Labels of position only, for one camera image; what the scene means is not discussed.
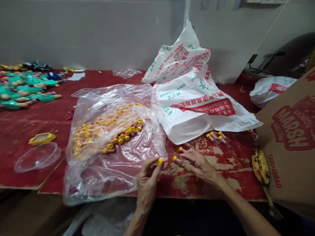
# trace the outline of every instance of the red printed logo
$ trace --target red printed logo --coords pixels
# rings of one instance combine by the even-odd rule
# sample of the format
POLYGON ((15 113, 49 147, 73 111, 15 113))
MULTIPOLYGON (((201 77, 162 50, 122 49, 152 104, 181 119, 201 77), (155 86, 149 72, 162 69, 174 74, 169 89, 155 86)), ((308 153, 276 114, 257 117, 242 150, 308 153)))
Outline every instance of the red printed logo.
POLYGON ((275 92, 275 93, 283 93, 288 87, 279 85, 279 84, 271 84, 269 91, 275 92))
POLYGON ((313 81, 315 80, 315 70, 313 70, 307 77, 306 77, 307 81, 313 81))
POLYGON ((217 100, 215 102, 210 102, 210 103, 198 106, 198 107, 180 108, 180 110, 182 110, 183 112, 185 110, 192 110, 195 112, 207 113, 209 115, 225 115, 225 116, 235 115, 235 110, 229 98, 224 98, 221 100, 217 100))
POLYGON ((290 108, 284 106, 278 110, 272 119, 271 129, 275 134, 276 142, 284 143, 289 151, 310 150, 315 148, 313 107, 303 109, 299 103, 306 104, 309 97, 290 108))

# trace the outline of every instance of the plastic lid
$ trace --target plastic lid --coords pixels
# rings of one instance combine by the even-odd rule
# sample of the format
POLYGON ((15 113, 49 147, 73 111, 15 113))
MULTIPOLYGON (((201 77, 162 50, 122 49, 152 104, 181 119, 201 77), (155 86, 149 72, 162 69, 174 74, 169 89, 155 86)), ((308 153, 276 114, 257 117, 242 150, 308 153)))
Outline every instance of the plastic lid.
POLYGON ((24 173, 34 169, 43 169, 54 163, 61 155, 61 149, 54 142, 35 146, 27 151, 15 163, 14 170, 24 173))

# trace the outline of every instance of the yellow cap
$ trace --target yellow cap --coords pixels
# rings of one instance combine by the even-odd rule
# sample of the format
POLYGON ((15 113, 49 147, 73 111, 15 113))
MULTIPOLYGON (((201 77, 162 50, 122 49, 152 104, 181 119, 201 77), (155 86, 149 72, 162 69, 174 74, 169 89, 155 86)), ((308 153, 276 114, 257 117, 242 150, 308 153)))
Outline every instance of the yellow cap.
POLYGON ((159 158, 157 160, 157 166, 162 165, 162 164, 163 164, 163 160, 162 160, 162 158, 159 158))

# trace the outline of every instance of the cardboard box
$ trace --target cardboard box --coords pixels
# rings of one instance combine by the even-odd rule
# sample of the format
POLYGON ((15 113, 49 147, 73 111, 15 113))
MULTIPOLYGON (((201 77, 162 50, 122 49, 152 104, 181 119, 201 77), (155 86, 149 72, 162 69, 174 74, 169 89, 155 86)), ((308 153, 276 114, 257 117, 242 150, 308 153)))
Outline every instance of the cardboard box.
POLYGON ((271 197, 315 219, 315 67, 256 114, 271 197))

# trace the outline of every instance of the banana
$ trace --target banana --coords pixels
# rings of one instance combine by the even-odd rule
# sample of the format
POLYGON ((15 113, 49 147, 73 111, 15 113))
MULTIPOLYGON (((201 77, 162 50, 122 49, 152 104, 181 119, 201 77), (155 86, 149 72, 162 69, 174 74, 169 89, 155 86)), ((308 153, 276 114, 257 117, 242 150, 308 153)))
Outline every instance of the banana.
POLYGON ((268 192, 270 176, 267 159, 263 151, 258 149, 254 150, 252 154, 252 164, 255 176, 262 185, 263 191, 265 192, 265 195, 267 197, 271 215, 275 217, 277 220, 281 220, 283 218, 283 215, 274 206, 273 201, 268 192))

